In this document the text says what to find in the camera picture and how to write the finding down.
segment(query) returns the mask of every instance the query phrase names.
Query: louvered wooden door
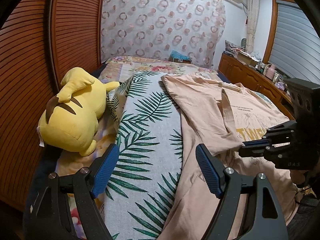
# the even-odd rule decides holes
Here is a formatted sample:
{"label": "louvered wooden door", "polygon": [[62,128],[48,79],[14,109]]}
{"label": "louvered wooden door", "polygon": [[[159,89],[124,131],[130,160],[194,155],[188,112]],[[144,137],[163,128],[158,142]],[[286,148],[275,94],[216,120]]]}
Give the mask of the louvered wooden door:
{"label": "louvered wooden door", "polygon": [[68,70],[100,65],[101,5],[22,0],[0,30],[0,200],[18,210],[43,150],[36,127],[47,101]]}
{"label": "louvered wooden door", "polygon": [[36,132],[56,93],[48,64],[50,0],[22,0],[0,30],[0,200],[23,210],[41,150]]}

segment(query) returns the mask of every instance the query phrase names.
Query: yellow lettering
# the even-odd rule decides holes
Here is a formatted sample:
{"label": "yellow lettering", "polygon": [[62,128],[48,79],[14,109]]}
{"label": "yellow lettering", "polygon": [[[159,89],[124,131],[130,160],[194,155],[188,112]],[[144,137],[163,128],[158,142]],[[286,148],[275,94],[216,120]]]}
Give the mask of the yellow lettering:
{"label": "yellow lettering", "polygon": [[258,129],[256,129],[257,130],[257,132],[258,132],[258,135],[259,135],[259,139],[261,139],[262,138],[262,136],[264,136],[265,135],[265,133],[262,131],[262,129],[260,129],[260,128],[258,128]]}
{"label": "yellow lettering", "polygon": [[243,139],[244,141],[246,141],[246,138],[245,138],[245,136],[244,136],[243,131],[244,131],[244,129],[243,129],[243,128],[239,128],[239,129],[237,129],[237,132],[238,132],[238,133],[240,133],[240,135],[241,135],[242,139]]}
{"label": "yellow lettering", "polygon": [[250,129],[250,128],[248,129],[249,132],[247,131],[246,128],[244,128],[244,130],[245,130],[245,132],[247,133],[247,135],[248,135],[248,137],[250,138],[251,141],[252,141],[252,140],[255,140],[256,138],[258,138],[256,131],[254,131],[254,132],[255,132],[255,134],[254,134],[253,131],[252,131],[252,129]]}

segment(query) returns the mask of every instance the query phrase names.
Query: white curtain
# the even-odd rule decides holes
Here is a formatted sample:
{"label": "white curtain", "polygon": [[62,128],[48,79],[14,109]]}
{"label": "white curtain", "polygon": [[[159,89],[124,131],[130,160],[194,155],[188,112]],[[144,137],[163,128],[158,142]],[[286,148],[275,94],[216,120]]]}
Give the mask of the white curtain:
{"label": "white curtain", "polygon": [[102,62],[116,56],[166,60],[174,49],[210,68],[225,13],[223,0],[104,0]]}
{"label": "white curtain", "polygon": [[248,25],[247,25],[247,41],[246,51],[253,52],[254,36],[257,29],[259,17],[260,0],[248,0]]}

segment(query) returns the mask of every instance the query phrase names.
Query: beige t-shirt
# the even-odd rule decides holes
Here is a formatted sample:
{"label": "beige t-shirt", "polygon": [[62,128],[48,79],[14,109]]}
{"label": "beige t-shirt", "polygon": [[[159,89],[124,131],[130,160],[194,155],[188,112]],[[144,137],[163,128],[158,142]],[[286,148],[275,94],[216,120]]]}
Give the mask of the beige t-shirt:
{"label": "beige t-shirt", "polygon": [[[241,158],[236,150],[242,141],[260,139],[268,127],[288,120],[273,104],[264,101],[241,84],[203,79],[195,75],[162,77],[170,96],[181,108],[183,169],[175,202],[158,240],[200,240],[219,203],[211,194],[195,157],[204,143],[225,166],[244,175],[267,175],[287,224],[297,205],[296,186],[288,170],[275,169],[264,158]],[[241,195],[229,239],[237,237],[245,207]]]}

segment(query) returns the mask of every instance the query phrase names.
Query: pikachu plush toy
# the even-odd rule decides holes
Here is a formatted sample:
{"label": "pikachu plush toy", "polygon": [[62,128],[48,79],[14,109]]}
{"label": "pikachu plush toy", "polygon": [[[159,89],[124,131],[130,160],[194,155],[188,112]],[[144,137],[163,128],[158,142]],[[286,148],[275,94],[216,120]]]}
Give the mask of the pikachu plush toy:
{"label": "pikachu plush toy", "polygon": [[75,67],[66,73],[61,85],[63,88],[49,100],[39,120],[40,140],[88,156],[96,148],[93,136],[106,109],[107,92],[118,87],[119,82],[103,84]]}

